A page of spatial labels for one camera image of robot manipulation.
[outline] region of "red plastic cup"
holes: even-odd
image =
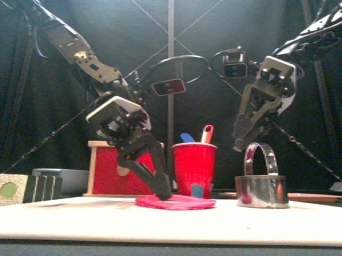
[[[175,144],[172,149],[178,193],[186,196],[210,198],[216,146],[191,142]]]

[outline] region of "red box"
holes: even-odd
[[[89,141],[91,164],[87,196],[97,195],[149,195],[151,189],[135,175],[128,171],[125,176],[117,173],[117,150],[105,141]],[[154,172],[154,163],[149,153],[137,159]]]

